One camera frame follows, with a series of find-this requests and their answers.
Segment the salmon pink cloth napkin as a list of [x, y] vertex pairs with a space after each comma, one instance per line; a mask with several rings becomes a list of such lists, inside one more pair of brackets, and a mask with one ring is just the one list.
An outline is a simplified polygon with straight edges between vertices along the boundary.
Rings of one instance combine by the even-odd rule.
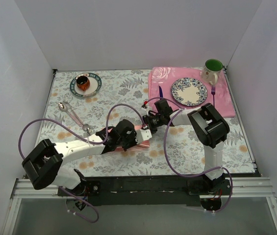
[[[148, 129], [148, 127], [145, 125], [145, 126], [139, 126], [139, 125], [136, 125], [136, 126], [132, 126], [132, 127], [125, 127], [123, 130], [122, 130], [122, 132], [123, 131], [133, 131], [133, 130], [139, 130], [139, 129]], [[144, 142], [142, 142], [141, 144], [137, 144], [136, 146], [134, 146], [134, 147], [132, 147], [133, 149], [138, 149], [138, 150], [140, 150], [140, 149], [143, 149], [143, 148], [148, 148], [150, 146], [150, 141], [148, 140], [148, 141], [144, 141]], [[120, 147], [118, 147], [117, 149], [116, 149], [116, 151], [124, 151], [122, 148], [120, 148]]]

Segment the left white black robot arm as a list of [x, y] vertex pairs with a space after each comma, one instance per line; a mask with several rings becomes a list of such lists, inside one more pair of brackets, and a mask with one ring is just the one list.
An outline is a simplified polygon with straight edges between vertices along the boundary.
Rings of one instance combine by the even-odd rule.
[[104, 129], [86, 139], [53, 143], [42, 140], [24, 158], [22, 166], [34, 189], [40, 190], [49, 185], [64, 186], [73, 195], [80, 196], [85, 192], [86, 184], [77, 171], [69, 171], [63, 166], [69, 162], [89, 156], [112, 152], [121, 147], [127, 150], [143, 141], [141, 130], [124, 119], [108, 131]]

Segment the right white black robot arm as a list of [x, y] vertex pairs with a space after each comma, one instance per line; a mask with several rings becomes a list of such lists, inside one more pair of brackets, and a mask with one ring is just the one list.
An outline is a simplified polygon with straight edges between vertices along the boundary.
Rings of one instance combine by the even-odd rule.
[[176, 127], [180, 125], [191, 125], [198, 140], [204, 148], [204, 171], [196, 175], [186, 175], [177, 172], [169, 162], [166, 161], [171, 170], [184, 178], [187, 178], [187, 190], [190, 194], [222, 193], [231, 187], [225, 179], [227, 170], [223, 167], [223, 147], [229, 133], [229, 125], [219, 114], [216, 108], [207, 103], [197, 109], [173, 110], [166, 99], [155, 102], [157, 112], [147, 111], [143, 116], [145, 124], [151, 132], [156, 133], [158, 127]]

